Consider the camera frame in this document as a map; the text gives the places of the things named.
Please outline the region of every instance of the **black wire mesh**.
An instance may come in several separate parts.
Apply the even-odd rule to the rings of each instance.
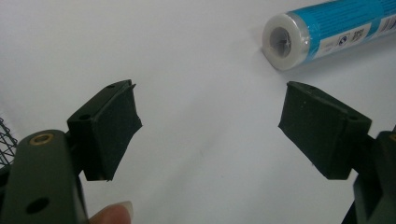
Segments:
[[[14,161],[18,141],[13,138],[10,129],[0,118],[0,168],[10,165]]]

